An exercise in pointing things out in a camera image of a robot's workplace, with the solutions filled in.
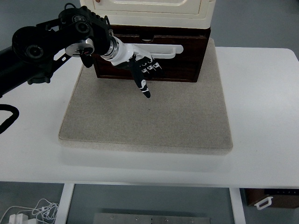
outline wooden box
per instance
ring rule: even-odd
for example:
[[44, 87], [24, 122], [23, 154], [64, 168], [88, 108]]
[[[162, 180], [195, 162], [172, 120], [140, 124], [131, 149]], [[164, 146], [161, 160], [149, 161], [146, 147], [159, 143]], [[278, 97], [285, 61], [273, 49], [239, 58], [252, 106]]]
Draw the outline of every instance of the wooden box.
[[254, 206], [255, 203], [272, 196], [273, 208], [295, 209], [299, 207], [299, 189], [245, 189], [247, 205]]
[[[172, 59], [156, 59], [165, 75], [157, 81], [197, 82], [211, 29], [112, 26], [114, 36], [124, 43], [179, 44], [184, 50]], [[99, 78], [133, 79], [129, 70], [120, 70], [93, 55]]]

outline metal plate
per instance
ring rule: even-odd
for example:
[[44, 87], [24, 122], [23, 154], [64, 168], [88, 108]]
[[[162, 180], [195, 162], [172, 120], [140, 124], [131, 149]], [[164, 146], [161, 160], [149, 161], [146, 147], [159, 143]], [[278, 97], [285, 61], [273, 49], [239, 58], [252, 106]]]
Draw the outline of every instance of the metal plate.
[[210, 224], [210, 218], [95, 213], [93, 224]]

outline white charger cable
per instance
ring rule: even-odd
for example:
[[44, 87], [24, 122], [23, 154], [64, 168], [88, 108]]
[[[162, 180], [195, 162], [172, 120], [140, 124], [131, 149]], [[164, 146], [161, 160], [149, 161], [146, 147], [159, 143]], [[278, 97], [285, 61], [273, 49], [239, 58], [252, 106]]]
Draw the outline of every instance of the white charger cable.
[[[42, 200], [46, 201], [46, 203], [48, 203], [49, 205], [38, 208], [38, 205]], [[36, 207], [34, 207], [34, 208], [28, 208], [28, 207], [22, 207], [22, 206], [11, 206], [4, 212], [2, 218], [0, 219], [0, 224], [1, 224], [4, 216], [6, 215], [6, 213], [12, 208], [27, 209], [27, 210], [18, 211], [18, 213], [16, 214], [16, 217], [18, 216], [18, 214], [20, 212], [31, 211], [31, 214], [33, 216], [35, 216], [36, 219], [39, 222], [41, 222], [42, 224], [53, 224], [56, 219], [58, 207], [59, 207], [58, 203], [51, 203], [45, 198], [42, 198], [41, 200], [39, 200], [38, 203], [36, 204]]]

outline robotic arm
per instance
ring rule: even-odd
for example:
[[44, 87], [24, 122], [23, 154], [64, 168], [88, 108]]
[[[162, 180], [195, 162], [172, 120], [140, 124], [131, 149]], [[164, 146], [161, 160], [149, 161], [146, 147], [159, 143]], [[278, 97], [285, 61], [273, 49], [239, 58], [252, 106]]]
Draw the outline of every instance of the robotic arm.
[[[54, 55], [65, 54], [58, 60]], [[144, 73], [162, 69], [151, 54], [114, 37], [108, 18], [101, 18], [86, 6], [64, 7], [58, 19], [24, 27], [15, 32], [12, 46], [0, 51], [0, 97], [24, 82], [50, 83], [53, 73], [71, 57], [80, 57], [91, 67], [91, 54], [99, 54], [113, 66], [131, 71], [138, 88], [149, 98]]]

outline white handle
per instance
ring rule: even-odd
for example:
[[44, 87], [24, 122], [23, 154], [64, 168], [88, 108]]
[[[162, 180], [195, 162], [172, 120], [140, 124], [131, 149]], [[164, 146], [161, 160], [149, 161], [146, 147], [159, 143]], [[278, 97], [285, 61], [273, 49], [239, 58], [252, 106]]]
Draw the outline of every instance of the white handle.
[[182, 45], [176, 44], [134, 43], [134, 45], [150, 52], [153, 58], [171, 59], [184, 50]]
[[[273, 197], [266, 197], [265, 199], [259, 201], [258, 203], [256, 203], [254, 206], [256, 206], [257, 210], [262, 210], [270, 205], [272, 205], [272, 199]], [[267, 204], [263, 205], [262, 207], [260, 207], [261, 204], [265, 203], [266, 201], [268, 201]]]

